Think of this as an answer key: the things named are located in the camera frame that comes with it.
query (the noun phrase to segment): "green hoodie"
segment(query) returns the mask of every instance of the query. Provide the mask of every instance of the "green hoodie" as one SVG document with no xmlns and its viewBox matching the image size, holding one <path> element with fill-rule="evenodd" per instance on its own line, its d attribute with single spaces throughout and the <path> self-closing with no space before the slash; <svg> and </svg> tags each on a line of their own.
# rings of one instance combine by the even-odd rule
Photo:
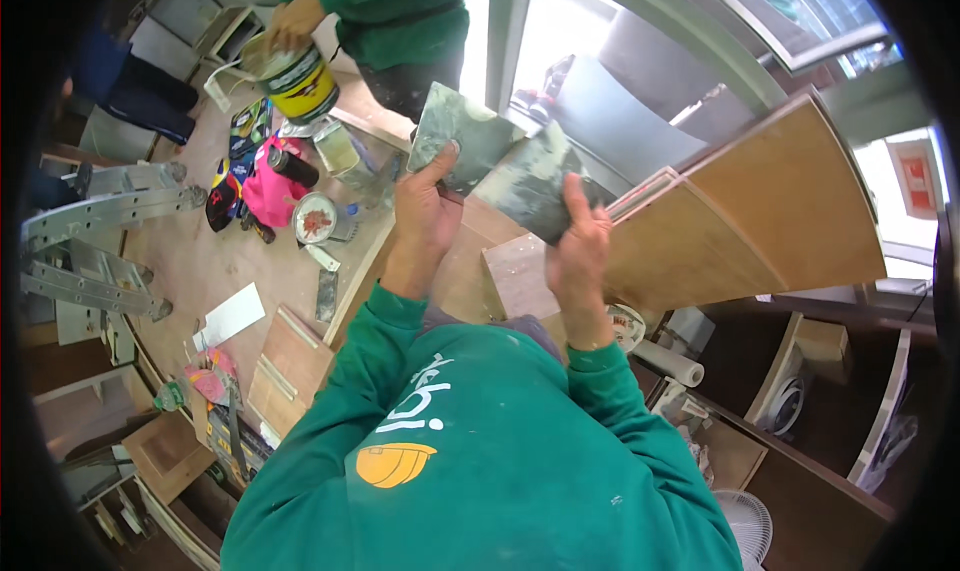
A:
<svg viewBox="0 0 960 571">
<path fill-rule="evenodd" d="M 340 17 L 337 39 L 358 65 L 382 71 L 396 65 L 429 65 L 463 49 L 470 16 L 463 0 L 319 0 Z M 417 20 L 443 6 L 452 8 Z M 364 27 L 386 23 L 398 26 Z"/>
<path fill-rule="evenodd" d="M 373 289 L 240 500 L 225 571 L 741 568 L 615 343 L 570 349 L 564 370 L 499 327 L 415 338 L 425 309 Z"/>
</svg>

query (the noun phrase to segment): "white fan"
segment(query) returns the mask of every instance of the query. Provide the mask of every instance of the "white fan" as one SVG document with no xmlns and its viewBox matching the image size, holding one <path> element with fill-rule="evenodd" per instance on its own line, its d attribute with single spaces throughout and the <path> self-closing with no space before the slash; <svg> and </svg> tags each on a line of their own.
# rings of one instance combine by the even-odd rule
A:
<svg viewBox="0 0 960 571">
<path fill-rule="evenodd" d="M 760 499 L 735 489 L 713 491 L 740 548 L 744 571 L 760 571 L 774 538 L 774 522 Z"/>
</svg>

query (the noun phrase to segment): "yellow label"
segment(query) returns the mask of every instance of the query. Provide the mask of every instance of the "yellow label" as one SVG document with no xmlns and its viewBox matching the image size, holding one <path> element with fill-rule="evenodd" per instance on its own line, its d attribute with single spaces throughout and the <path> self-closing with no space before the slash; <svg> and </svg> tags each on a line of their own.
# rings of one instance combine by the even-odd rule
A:
<svg viewBox="0 0 960 571">
<path fill-rule="evenodd" d="M 286 92 L 271 95 L 270 99 L 284 117 L 302 117 L 323 104 L 333 91 L 334 85 L 333 73 L 320 61 L 319 66 L 303 81 Z"/>
</svg>

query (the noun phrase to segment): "yellow hard hat logo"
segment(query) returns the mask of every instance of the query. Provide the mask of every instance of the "yellow hard hat logo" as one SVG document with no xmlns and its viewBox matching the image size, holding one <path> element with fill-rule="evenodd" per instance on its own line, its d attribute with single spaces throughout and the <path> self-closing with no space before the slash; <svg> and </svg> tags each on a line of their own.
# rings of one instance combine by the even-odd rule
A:
<svg viewBox="0 0 960 571">
<path fill-rule="evenodd" d="M 367 446 L 357 453 L 357 475 L 376 487 L 394 487 L 414 479 L 437 451 L 422 444 Z"/>
</svg>

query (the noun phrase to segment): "paint splatter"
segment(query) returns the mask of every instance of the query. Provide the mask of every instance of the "paint splatter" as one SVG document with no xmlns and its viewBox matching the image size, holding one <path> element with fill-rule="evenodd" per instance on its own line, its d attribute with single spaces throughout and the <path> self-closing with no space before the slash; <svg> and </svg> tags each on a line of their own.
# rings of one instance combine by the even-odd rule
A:
<svg viewBox="0 0 960 571">
<path fill-rule="evenodd" d="M 310 211 L 303 216 L 303 232 L 308 238 L 312 238 L 320 229 L 332 224 L 333 221 L 327 217 L 327 211 Z"/>
</svg>

